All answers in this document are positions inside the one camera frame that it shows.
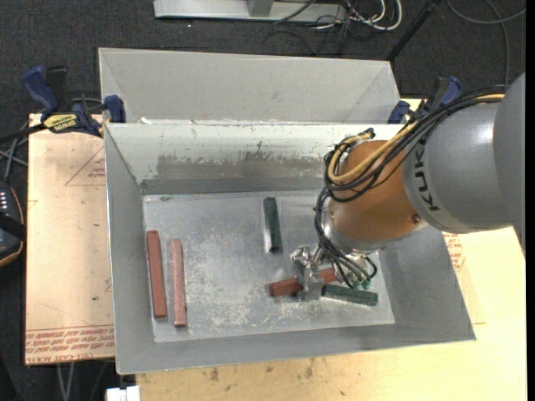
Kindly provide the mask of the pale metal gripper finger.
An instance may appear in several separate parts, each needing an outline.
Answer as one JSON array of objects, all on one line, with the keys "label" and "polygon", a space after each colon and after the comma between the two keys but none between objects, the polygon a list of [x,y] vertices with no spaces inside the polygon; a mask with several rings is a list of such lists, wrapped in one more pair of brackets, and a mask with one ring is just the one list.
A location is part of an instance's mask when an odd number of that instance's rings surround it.
[{"label": "pale metal gripper finger", "polygon": [[322,296],[324,286],[324,279],[322,277],[308,279],[303,286],[303,289],[298,292],[297,299],[300,302],[317,301]]},{"label": "pale metal gripper finger", "polygon": [[311,252],[308,246],[299,246],[290,254],[298,283],[307,283],[312,270]]}]

